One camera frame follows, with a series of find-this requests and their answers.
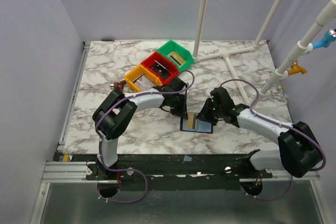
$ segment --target black metal base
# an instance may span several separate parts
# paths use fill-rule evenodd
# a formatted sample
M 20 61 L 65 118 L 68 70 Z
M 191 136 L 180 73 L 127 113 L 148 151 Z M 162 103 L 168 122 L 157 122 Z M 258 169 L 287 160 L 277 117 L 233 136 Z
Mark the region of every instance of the black metal base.
M 241 186 L 244 189 L 245 192 L 252 196 L 258 196 L 262 192 L 262 182 L 242 182 Z
M 240 190 L 241 178 L 254 179 L 259 173 L 263 178 L 272 177 L 272 174 L 257 171 L 251 166 L 249 159 L 254 153 L 255 151 L 249 154 L 118 155 L 118 161 L 112 168 L 132 167 L 142 171 L 148 179 L 149 190 Z M 93 155 L 75 155 L 72 161 L 93 161 L 93 158 L 96 162 L 88 164 L 92 174 L 86 177 L 87 180 L 118 179 L 117 173 L 105 170 Z M 121 190 L 144 188 L 144 179 L 138 173 L 128 175 L 127 172 L 121 172 L 120 183 Z

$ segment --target white pipe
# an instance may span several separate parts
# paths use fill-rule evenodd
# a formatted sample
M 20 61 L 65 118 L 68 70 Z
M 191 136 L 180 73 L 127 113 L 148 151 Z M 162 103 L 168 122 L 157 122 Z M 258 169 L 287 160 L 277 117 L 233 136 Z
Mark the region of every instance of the white pipe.
M 310 54 L 311 52 L 313 52 L 313 44 L 309 43 L 303 55 Z
M 286 78 L 288 78 L 288 76 L 289 76 L 289 74 L 288 74 L 288 71 L 286 70 L 283 74 L 282 74 L 282 76 L 281 76 L 281 78 L 280 78 L 280 80 L 279 81 L 281 81 L 281 80 L 284 80 L 284 79 L 286 79 Z
M 236 73 L 236 70 L 235 70 L 235 68 L 233 67 L 233 65 L 232 65 L 232 63 L 230 61 L 229 56 L 228 55 L 224 55 L 223 59 L 226 61 L 226 64 L 227 64 L 227 66 L 228 66 L 228 68 L 229 68 L 229 70 L 230 70 L 230 72 L 232 74 L 232 77 L 234 79 L 239 79 L 239 77 L 238 77 L 238 75 Z M 236 81 L 236 85 L 237 85 L 240 93 L 242 94 L 241 96 L 243 97 L 244 103 L 245 104 L 250 104 L 250 102 L 248 100 L 248 97 L 247 97 L 247 94 L 245 92 L 245 89 L 244 89 L 243 85 L 241 84 L 241 82 L 240 81 Z
M 259 34 L 258 34 L 256 40 L 253 42 L 253 46 L 254 46 L 254 47 L 258 47 L 259 42 L 260 42 L 260 40 L 261 40 L 261 37 L 263 36 L 263 34 L 264 34 L 264 32 L 265 32 L 265 30 L 266 30 L 266 28 L 267 28 L 269 22 L 271 21 L 271 19 L 272 19 L 272 17 L 273 17 L 273 14 L 275 13 L 275 11 L 276 11 L 276 9 L 277 9 L 277 7 L 278 7 L 280 1 L 281 1 L 281 0 L 274 0 L 274 3 L 273 3 L 273 5 L 272 5 L 271 9 L 269 10 L 269 13 L 268 13 L 268 15 L 267 15 L 267 17 L 266 17 L 266 19 L 265 19 L 265 21 L 264 21 L 264 23 L 263 23 L 261 29 L 260 29 Z
M 197 53 L 198 53 L 198 46 L 200 43 L 201 38 L 201 30 L 202 30 L 202 23 L 205 13 L 205 7 L 206 7 L 206 0 L 201 0 L 201 5 L 199 7 L 199 15 L 198 15 L 198 22 L 197 22 L 197 33 L 196 33 L 196 39 L 195 39 L 195 45 L 194 45 L 194 52 L 193 52 L 193 58 L 197 59 Z
M 250 47 L 244 47 L 244 48 L 237 48 L 237 49 L 227 50 L 227 51 L 223 51 L 223 52 L 217 52 L 217 53 L 212 54 L 212 55 L 201 56 L 200 58 L 197 59 L 197 62 L 200 62 L 202 60 L 215 59 L 215 58 L 223 57 L 223 56 L 226 56 L 226 55 L 240 54 L 242 52 L 252 52 L 252 51 L 255 51 L 255 50 L 256 50 L 255 47 L 250 46 Z
M 289 51 L 287 58 L 283 61 L 278 69 L 274 71 L 267 83 L 260 91 L 261 98 L 265 96 L 266 92 L 272 87 L 273 84 L 278 82 L 283 73 L 290 67 L 293 61 L 297 60 L 301 55 L 305 54 L 309 48 L 309 44 L 319 31 L 327 25 L 333 18 L 336 17 L 336 0 L 331 0 L 327 3 L 325 8 L 317 16 L 315 23 L 303 36 L 301 41 L 298 41 L 295 46 Z
M 243 47 L 243 48 L 237 48 L 237 49 L 232 49 L 228 51 L 229 55 L 235 55 L 235 54 L 240 54 L 242 52 L 252 52 L 255 51 L 256 48 L 254 46 L 250 47 Z

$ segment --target brown connector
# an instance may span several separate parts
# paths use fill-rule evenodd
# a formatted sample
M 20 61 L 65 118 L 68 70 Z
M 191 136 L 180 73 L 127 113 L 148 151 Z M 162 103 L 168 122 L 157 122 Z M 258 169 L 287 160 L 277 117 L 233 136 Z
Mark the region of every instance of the brown connector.
M 298 64 L 298 61 L 295 60 L 293 61 L 292 65 L 290 66 L 291 70 L 288 70 L 288 75 L 290 76 L 291 74 L 296 74 L 296 73 L 301 73 L 305 74 L 307 73 L 306 69 L 303 67 L 300 67 Z
M 122 80 L 121 82 L 114 82 L 113 83 L 113 88 L 114 89 L 118 89 L 122 92 L 122 90 L 124 89 L 124 86 L 126 85 L 126 81 Z

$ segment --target yellow pipe fitting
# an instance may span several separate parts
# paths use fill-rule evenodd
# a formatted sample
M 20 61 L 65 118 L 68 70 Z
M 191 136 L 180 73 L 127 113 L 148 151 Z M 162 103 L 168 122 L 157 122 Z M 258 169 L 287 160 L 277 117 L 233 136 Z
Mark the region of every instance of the yellow pipe fitting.
M 300 67 L 298 64 L 298 61 L 295 60 L 293 61 L 292 65 L 290 66 L 291 70 L 288 70 L 288 75 L 290 76 L 291 74 L 296 74 L 296 73 L 301 73 L 305 74 L 307 73 L 306 69 L 303 67 Z

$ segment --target screw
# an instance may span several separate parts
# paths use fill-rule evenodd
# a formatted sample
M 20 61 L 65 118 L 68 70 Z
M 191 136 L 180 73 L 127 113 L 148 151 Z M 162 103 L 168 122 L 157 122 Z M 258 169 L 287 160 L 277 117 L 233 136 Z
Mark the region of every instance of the screw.
M 87 168 L 85 174 L 90 176 L 92 174 L 92 170 L 90 168 Z
M 231 173 L 232 169 L 231 169 L 231 167 L 226 166 L 225 169 L 224 169 L 224 171 L 225 171 L 225 173 Z

